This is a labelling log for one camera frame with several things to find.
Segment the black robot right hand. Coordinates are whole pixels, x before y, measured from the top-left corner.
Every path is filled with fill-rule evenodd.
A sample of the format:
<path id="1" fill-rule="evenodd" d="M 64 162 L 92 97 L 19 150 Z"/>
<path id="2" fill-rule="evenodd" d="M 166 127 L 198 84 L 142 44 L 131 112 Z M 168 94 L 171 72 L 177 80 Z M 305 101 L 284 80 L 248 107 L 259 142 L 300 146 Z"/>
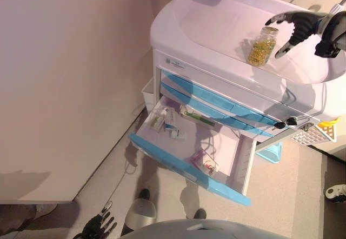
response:
<path id="1" fill-rule="evenodd" d="M 265 26 L 272 23 L 281 24 L 283 22 L 294 25 L 290 39 L 275 54 L 278 59 L 287 54 L 293 47 L 308 39 L 311 35 L 318 34 L 319 24 L 326 18 L 326 13 L 314 13 L 306 11 L 289 11 L 277 14 L 270 18 Z"/>

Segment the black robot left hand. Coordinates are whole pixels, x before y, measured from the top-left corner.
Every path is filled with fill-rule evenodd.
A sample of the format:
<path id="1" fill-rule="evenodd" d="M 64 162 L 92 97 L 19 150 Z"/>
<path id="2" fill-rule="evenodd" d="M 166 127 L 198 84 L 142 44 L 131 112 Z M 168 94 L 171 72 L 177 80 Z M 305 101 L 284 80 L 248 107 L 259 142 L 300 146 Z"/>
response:
<path id="1" fill-rule="evenodd" d="M 108 238 L 117 227 L 115 217 L 111 216 L 112 201 L 108 201 L 101 211 L 84 226 L 80 238 Z"/>

